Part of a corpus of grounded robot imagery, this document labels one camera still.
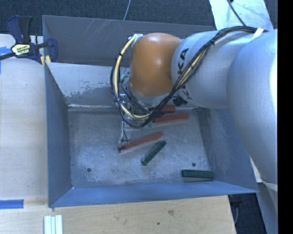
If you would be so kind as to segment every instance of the wooden table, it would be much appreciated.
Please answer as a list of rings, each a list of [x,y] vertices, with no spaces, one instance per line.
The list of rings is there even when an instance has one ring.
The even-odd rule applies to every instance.
[[[4,41],[9,37],[0,35],[0,43],[1,40],[2,44],[6,43]],[[20,60],[12,58],[9,64],[13,65],[18,61]],[[24,157],[22,159],[24,163],[22,168],[18,168],[19,170],[26,170],[32,166],[30,160],[26,160]],[[0,168],[9,169],[5,167],[6,165],[1,162]],[[26,176],[31,179],[30,174],[27,174],[23,175],[24,181],[27,180]],[[45,215],[62,215],[64,234],[236,233],[229,200],[225,195],[55,209],[48,208],[46,197],[27,197],[24,200],[24,209],[0,210],[0,234],[43,233],[43,217]]]

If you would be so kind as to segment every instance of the wire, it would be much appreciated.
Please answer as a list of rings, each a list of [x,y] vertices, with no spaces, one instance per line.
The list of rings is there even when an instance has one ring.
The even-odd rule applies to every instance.
[[[128,13],[129,6],[130,6],[130,3],[131,3],[131,0],[129,0],[129,2],[128,2],[127,10],[126,10],[126,13],[125,13],[125,16],[124,16],[124,19],[123,19],[123,21],[125,21],[125,20],[126,20],[127,13]]]
[[[203,45],[203,47],[201,47],[197,51],[197,53],[194,55],[191,61],[185,66],[183,72],[176,80],[171,92],[155,108],[153,108],[153,111],[148,111],[146,109],[143,109],[143,106],[139,105],[138,100],[134,98],[134,96],[127,95],[127,98],[120,97],[120,93],[119,93],[120,62],[127,48],[135,41],[135,39],[137,39],[137,37],[139,37],[139,35],[135,34],[132,37],[130,37],[128,39],[128,42],[125,44],[125,46],[121,50],[118,58],[116,59],[116,62],[112,68],[111,76],[110,76],[112,93],[114,94],[116,103],[119,105],[121,116],[124,119],[124,121],[129,126],[134,128],[141,128],[153,122],[154,118],[161,112],[163,107],[173,98],[175,93],[180,88],[182,88],[199,70],[209,49],[212,46],[214,46],[217,43],[217,41],[219,41],[221,38],[223,38],[224,36],[226,36],[227,34],[231,32],[243,31],[248,33],[255,33],[256,30],[257,28],[253,28],[253,27],[236,26],[236,27],[224,28],[218,31],[217,34],[210,41],[208,41],[205,45]],[[142,114],[137,115],[135,113],[132,113],[130,108],[127,107],[128,105],[129,106],[133,105],[138,107],[141,110]]]
[[[238,218],[239,218],[239,207],[236,207],[235,208],[234,225],[236,225],[236,223],[238,222]]]
[[[242,21],[242,19],[239,17],[238,13],[235,11],[235,9],[233,8],[230,0],[227,0],[229,6],[231,7],[231,10],[234,12],[235,16],[239,19],[239,21],[245,26],[247,27],[247,25]]]

